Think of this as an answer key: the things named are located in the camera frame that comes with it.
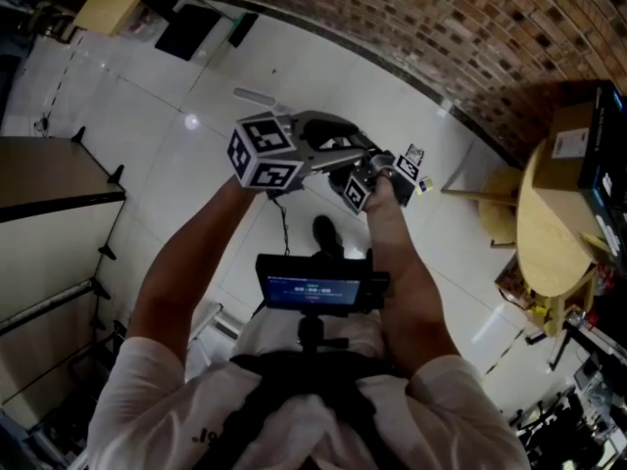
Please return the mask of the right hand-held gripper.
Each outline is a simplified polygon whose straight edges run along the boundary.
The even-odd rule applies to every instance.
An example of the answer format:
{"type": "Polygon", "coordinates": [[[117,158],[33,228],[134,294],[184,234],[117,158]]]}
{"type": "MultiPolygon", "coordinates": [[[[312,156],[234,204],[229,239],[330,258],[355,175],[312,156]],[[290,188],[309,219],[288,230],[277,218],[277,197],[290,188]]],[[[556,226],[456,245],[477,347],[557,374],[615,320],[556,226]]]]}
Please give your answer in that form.
{"type": "Polygon", "coordinates": [[[405,207],[415,191],[419,174],[419,166],[408,160],[405,153],[381,151],[368,161],[337,168],[328,173],[329,185],[354,213],[360,213],[375,191],[379,174],[386,170],[396,201],[405,207]]]}

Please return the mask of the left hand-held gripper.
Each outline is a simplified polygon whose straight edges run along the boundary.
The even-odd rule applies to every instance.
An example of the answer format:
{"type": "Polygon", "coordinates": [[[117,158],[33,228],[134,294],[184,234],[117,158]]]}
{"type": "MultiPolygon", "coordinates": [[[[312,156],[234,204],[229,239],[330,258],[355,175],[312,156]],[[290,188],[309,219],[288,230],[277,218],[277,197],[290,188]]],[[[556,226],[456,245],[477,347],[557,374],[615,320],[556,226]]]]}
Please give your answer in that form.
{"type": "Polygon", "coordinates": [[[300,178],[368,161],[381,153],[376,146],[355,145],[315,150],[308,142],[337,138],[367,140],[354,123],[332,114],[264,112],[234,122],[227,156],[242,187],[285,191],[300,178]]]}

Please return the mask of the person's right forearm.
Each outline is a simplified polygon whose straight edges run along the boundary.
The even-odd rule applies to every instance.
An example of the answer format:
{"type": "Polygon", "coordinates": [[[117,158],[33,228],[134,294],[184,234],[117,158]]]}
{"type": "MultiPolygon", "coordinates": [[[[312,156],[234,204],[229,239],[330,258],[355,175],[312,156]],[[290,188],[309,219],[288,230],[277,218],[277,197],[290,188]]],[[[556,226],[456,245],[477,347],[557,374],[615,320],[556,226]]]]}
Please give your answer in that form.
{"type": "Polygon", "coordinates": [[[429,361],[457,355],[440,292],[410,237],[389,173],[377,176],[365,212],[373,268],[390,275],[380,311],[381,333],[395,365],[408,377],[429,361]]]}

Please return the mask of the person's left forearm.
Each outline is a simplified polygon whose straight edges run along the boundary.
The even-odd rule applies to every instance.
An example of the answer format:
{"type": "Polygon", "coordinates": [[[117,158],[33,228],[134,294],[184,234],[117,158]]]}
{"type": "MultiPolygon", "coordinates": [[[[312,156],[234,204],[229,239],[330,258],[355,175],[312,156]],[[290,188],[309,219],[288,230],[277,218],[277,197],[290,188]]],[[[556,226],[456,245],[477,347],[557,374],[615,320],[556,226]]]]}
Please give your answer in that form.
{"type": "Polygon", "coordinates": [[[165,243],[142,282],[129,338],[155,341],[186,361],[193,313],[255,197],[230,177],[165,243]]]}

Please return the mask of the person's right black shoe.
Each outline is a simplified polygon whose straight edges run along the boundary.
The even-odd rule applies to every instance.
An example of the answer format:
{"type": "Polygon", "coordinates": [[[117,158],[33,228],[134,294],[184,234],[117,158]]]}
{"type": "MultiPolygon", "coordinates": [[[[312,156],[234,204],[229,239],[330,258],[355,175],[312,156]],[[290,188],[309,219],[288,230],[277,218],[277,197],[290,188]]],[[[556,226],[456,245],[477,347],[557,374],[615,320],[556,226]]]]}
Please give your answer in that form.
{"type": "Polygon", "coordinates": [[[320,214],[313,220],[313,237],[319,246],[318,255],[333,259],[344,257],[342,237],[328,216],[320,214]]]}

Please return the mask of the black chest harness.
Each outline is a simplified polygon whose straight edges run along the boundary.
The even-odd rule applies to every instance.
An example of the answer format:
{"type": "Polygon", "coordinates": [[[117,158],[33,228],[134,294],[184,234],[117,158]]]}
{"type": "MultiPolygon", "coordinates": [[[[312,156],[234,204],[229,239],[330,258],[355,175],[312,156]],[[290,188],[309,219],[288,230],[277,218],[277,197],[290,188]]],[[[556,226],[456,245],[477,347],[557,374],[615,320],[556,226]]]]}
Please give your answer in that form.
{"type": "Polygon", "coordinates": [[[409,470],[376,428],[373,402],[358,381],[375,376],[400,377],[388,362],[356,352],[270,352],[237,355],[231,361],[261,377],[239,410],[229,414],[222,431],[192,470],[232,470],[260,435],[269,416],[294,397],[318,396],[349,425],[369,449],[378,470],[409,470]]]}

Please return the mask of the round wooden table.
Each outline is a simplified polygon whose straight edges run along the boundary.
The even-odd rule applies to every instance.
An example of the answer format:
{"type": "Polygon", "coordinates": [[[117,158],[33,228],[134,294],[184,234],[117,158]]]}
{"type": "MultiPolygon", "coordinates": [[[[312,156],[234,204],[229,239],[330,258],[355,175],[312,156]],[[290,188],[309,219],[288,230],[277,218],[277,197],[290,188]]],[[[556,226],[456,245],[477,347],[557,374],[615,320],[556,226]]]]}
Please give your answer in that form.
{"type": "Polygon", "coordinates": [[[525,282],[536,293],[557,297],[574,288],[595,263],[533,188],[546,142],[534,149],[524,169],[516,206],[516,255],[525,282]]]}

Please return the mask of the large cardboard box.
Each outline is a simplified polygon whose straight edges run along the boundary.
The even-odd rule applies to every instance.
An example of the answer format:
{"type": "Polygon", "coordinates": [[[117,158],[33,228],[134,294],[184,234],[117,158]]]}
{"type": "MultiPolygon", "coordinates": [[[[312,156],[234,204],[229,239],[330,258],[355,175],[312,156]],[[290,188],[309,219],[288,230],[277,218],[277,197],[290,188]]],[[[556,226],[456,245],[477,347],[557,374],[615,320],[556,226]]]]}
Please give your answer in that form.
{"type": "Polygon", "coordinates": [[[600,237],[602,233],[578,187],[593,114],[593,102],[555,111],[550,136],[533,178],[534,190],[575,236],[600,237]]]}

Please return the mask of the clear plastic bag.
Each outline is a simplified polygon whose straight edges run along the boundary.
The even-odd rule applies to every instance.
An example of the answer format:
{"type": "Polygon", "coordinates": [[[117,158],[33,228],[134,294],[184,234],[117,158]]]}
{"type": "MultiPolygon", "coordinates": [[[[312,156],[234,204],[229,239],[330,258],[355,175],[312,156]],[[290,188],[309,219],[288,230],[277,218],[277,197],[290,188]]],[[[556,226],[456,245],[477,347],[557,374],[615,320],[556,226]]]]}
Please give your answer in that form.
{"type": "Polygon", "coordinates": [[[140,2],[126,19],[120,34],[127,38],[148,41],[157,33],[161,21],[158,13],[140,2]]]}

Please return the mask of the black cardboard box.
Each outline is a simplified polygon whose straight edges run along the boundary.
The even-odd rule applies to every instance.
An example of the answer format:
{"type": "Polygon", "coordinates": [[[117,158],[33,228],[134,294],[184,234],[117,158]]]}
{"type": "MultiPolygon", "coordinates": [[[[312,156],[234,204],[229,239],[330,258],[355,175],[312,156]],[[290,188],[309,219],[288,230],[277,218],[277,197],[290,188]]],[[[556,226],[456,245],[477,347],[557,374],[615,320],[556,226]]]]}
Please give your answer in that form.
{"type": "Polygon", "coordinates": [[[612,124],[617,115],[612,82],[597,86],[593,120],[578,187],[597,220],[613,262],[627,271],[627,175],[616,172],[612,124]]]}

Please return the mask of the small tan box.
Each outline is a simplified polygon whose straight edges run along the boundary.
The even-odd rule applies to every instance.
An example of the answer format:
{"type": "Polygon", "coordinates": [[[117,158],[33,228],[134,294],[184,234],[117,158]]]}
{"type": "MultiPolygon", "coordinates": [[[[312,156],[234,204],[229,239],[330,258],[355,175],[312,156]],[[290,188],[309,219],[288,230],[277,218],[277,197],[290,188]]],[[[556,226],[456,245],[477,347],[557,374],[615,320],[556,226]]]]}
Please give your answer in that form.
{"type": "Polygon", "coordinates": [[[613,258],[609,245],[603,239],[586,233],[580,233],[579,237],[594,259],[602,260],[613,258]]]}

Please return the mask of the red snack packet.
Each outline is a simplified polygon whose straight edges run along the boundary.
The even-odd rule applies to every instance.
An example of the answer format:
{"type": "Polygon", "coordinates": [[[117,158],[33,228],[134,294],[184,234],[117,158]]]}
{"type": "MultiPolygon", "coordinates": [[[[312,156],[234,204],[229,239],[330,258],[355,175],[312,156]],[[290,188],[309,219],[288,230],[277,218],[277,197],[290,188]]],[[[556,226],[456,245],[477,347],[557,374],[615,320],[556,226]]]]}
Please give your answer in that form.
{"type": "Polygon", "coordinates": [[[613,267],[599,263],[596,266],[596,275],[595,294],[602,296],[613,290],[619,273],[613,267]]]}

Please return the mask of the beige partition panel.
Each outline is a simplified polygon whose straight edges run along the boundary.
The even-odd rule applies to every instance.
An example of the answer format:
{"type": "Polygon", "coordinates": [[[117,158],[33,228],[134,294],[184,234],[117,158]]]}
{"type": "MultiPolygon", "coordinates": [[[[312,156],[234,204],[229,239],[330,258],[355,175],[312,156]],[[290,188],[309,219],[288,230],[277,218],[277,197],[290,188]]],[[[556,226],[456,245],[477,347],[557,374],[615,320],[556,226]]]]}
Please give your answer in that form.
{"type": "Polygon", "coordinates": [[[0,406],[63,398],[88,345],[96,271],[126,198],[81,137],[0,137],[0,406]]]}

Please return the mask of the person's white t-shirt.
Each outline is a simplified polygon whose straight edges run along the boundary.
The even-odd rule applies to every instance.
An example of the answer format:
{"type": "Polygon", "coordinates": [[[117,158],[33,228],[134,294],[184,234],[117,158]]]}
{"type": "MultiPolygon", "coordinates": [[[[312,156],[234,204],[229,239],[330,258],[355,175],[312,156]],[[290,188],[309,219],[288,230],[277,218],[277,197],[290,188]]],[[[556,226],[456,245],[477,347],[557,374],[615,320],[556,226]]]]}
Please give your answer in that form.
{"type": "MultiPolygon", "coordinates": [[[[90,470],[192,470],[259,377],[223,362],[187,379],[165,346],[127,339],[88,429],[90,470]]],[[[530,470],[505,418],[474,367],[435,358],[410,378],[363,379],[385,445],[409,470],[530,470]]],[[[358,434],[308,396],[269,416],[234,470],[375,470],[358,434]]]]}

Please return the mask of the black tripod stand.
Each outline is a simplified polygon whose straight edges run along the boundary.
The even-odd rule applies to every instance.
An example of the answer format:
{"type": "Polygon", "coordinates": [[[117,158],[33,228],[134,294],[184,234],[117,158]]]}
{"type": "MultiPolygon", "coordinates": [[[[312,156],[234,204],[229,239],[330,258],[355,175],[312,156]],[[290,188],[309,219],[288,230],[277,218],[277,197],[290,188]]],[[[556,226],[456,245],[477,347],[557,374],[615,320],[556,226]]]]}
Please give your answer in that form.
{"type": "Polygon", "coordinates": [[[574,383],[508,420],[531,470],[627,468],[627,356],[606,351],[584,332],[586,313],[563,322],[563,339],[550,363],[557,366],[571,343],[588,354],[574,383]]]}

